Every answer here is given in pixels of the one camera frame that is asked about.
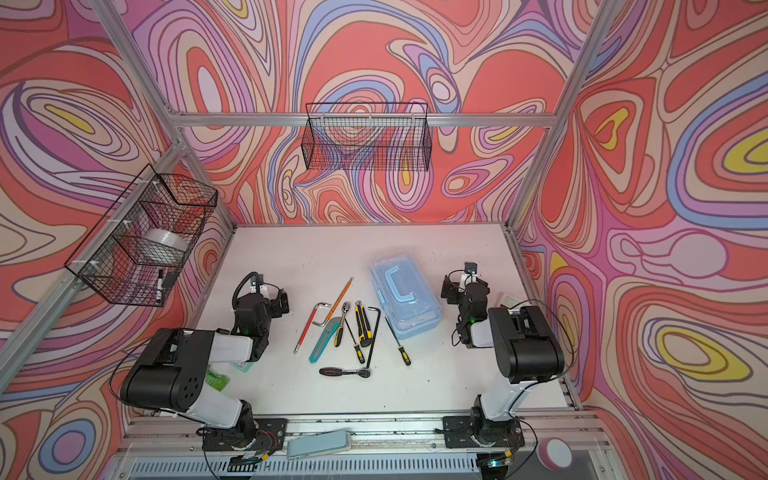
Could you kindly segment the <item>blue plastic tool box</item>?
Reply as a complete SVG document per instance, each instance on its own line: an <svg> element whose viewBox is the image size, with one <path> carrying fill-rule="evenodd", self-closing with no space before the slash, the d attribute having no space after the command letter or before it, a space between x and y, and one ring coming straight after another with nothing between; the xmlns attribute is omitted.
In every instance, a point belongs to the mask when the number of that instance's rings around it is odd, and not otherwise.
<svg viewBox="0 0 768 480"><path fill-rule="evenodd" d="M375 261L370 274L381 309L398 340L425 333L441 322L440 302L411 256Z"/></svg>

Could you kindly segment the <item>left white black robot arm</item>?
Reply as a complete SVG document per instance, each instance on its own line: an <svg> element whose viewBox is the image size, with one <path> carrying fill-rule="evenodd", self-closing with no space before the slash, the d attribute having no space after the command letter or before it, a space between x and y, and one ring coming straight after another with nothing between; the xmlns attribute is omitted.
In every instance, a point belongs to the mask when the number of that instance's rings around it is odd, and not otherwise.
<svg viewBox="0 0 768 480"><path fill-rule="evenodd" d="M272 321L290 311L288 294L251 272L235 288L231 310L229 330L158 330L122 381L119 400L198 423L207 451L256 449L260 429L252 406L209 385L206 373L213 364L258 362L269 345Z"/></svg>

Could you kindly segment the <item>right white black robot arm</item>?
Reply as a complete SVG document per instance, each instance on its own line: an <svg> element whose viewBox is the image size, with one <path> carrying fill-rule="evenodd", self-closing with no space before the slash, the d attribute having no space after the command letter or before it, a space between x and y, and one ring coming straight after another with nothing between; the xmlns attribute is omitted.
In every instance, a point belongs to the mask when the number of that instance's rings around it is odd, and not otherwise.
<svg viewBox="0 0 768 480"><path fill-rule="evenodd" d="M452 344L491 349L499 374L478 395L466 416L445 416L437 433L447 448L500 448L523 445L516 416L533 387L556 379L566 370L565 355L541 309L526 300L510 307L489 306L490 288L467 262L461 277L444 276L441 298L458 307Z"/></svg>

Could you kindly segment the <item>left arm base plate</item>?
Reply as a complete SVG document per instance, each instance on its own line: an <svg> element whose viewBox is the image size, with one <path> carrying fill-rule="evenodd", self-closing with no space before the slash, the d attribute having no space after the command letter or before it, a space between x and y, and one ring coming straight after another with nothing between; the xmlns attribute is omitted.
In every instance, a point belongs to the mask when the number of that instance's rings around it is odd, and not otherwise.
<svg viewBox="0 0 768 480"><path fill-rule="evenodd" d="M287 425L286 418L257 418L252 427L200 427L196 434L202 438L205 452L274 453L283 448Z"/></svg>

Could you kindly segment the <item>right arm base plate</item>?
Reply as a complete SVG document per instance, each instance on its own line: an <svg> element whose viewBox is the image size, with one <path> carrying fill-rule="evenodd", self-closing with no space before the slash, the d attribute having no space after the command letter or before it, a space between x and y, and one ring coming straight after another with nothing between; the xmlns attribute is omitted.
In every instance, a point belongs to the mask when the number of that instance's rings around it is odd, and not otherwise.
<svg viewBox="0 0 768 480"><path fill-rule="evenodd" d="M517 451L525 445L517 419L493 422L471 416L444 416L436 431L449 449L506 448Z"/></svg>

